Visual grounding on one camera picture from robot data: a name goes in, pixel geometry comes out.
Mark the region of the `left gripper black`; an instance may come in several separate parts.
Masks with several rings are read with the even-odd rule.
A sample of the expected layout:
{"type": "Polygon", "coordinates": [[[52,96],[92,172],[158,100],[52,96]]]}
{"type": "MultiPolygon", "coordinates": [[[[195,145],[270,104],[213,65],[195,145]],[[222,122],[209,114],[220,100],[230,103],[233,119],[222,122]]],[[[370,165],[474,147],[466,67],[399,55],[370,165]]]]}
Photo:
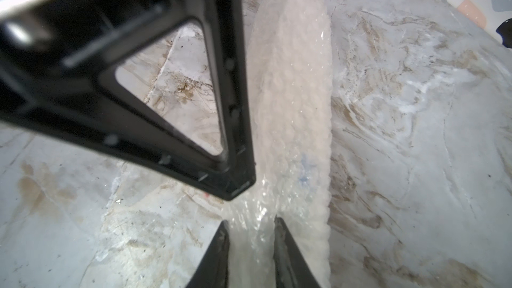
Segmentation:
{"type": "Polygon", "coordinates": [[[1,0],[1,120],[231,201],[256,182],[242,0],[1,0]]]}

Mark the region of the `clear bubble wrap sheet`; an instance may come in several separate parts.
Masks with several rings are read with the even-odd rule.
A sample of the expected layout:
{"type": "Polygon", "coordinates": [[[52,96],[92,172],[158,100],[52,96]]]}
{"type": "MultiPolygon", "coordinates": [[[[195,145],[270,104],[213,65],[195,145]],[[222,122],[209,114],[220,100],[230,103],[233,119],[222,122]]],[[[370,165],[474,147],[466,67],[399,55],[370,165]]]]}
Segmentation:
{"type": "Polygon", "coordinates": [[[247,50],[257,180],[228,207],[229,286],[274,287],[276,241],[329,287],[333,53],[325,0],[264,0],[247,50]]]}

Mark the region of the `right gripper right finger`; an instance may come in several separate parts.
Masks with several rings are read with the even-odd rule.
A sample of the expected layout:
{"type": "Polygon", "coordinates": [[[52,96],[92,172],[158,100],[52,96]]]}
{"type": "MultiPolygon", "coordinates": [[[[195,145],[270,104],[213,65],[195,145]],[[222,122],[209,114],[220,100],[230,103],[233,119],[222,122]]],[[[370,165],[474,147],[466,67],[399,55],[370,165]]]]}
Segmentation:
{"type": "Polygon", "coordinates": [[[320,288],[283,218],[274,219],[274,229],[276,288],[320,288]]]}

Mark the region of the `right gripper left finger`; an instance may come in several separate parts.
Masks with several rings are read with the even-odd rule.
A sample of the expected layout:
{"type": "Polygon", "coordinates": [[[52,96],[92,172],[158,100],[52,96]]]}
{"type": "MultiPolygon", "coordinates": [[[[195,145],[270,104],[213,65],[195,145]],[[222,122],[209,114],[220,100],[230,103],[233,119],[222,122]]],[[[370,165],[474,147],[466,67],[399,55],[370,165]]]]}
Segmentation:
{"type": "Polygon", "coordinates": [[[219,224],[195,273],[186,288],[227,288],[229,287],[229,224],[219,224]]]}

